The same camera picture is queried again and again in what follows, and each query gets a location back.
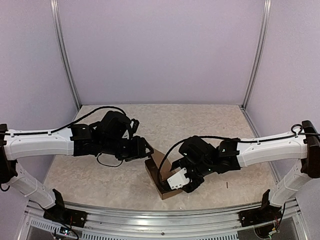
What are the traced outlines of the brown cardboard paper box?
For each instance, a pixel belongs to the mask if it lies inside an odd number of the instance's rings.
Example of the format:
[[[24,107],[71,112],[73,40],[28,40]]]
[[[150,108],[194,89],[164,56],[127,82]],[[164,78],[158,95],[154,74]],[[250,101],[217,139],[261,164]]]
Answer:
[[[160,182],[158,180],[158,170],[164,156],[164,153],[154,148],[153,154],[147,160],[144,161],[145,169],[149,174],[149,177],[151,178],[152,182],[154,183],[157,192],[162,200],[166,200],[183,192],[181,189],[165,190],[160,186]],[[170,171],[171,166],[171,162],[166,158],[159,173],[159,179],[161,181],[166,180],[176,172],[175,170]]]

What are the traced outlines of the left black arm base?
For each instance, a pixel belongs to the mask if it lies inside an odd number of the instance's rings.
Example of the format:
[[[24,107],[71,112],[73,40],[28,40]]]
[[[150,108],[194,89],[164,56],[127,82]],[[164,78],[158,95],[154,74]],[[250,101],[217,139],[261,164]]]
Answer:
[[[60,208],[57,206],[49,209],[44,209],[43,217],[60,224],[65,224],[71,227],[84,228],[87,221],[88,213],[81,210]]]

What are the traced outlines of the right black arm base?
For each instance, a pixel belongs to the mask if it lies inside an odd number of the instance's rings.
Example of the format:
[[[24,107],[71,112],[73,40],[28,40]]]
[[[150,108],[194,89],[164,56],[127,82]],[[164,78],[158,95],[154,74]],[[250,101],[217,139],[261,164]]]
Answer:
[[[238,213],[242,227],[248,227],[274,221],[282,216],[281,207],[265,206],[249,210],[243,210]]]

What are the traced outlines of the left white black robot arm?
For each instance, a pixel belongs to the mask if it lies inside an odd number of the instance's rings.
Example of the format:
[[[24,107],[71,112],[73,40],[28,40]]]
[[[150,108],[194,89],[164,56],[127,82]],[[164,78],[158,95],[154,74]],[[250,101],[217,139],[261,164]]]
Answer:
[[[129,162],[150,157],[154,150],[145,138],[136,135],[139,121],[124,113],[108,111],[102,120],[83,124],[74,121],[61,129],[40,132],[8,129],[0,126],[0,183],[13,187],[26,198],[38,203],[57,221],[70,218],[63,197],[48,189],[18,163],[25,157],[64,155],[73,157],[102,154]]]

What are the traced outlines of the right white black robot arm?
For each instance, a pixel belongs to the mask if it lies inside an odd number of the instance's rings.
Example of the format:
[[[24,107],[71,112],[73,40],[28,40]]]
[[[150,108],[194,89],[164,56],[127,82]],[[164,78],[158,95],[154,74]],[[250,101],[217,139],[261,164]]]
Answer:
[[[297,159],[283,179],[267,191],[266,203],[257,208],[255,216],[260,222],[268,221],[303,185],[320,177],[320,134],[309,120],[293,125],[289,132],[268,137],[223,137],[218,147],[195,135],[183,141],[179,153],[182,158],[172,167],[180,170],[167,182],[171,189],[186,193],[193,192],[212,173],[224,174],[259,163]]]

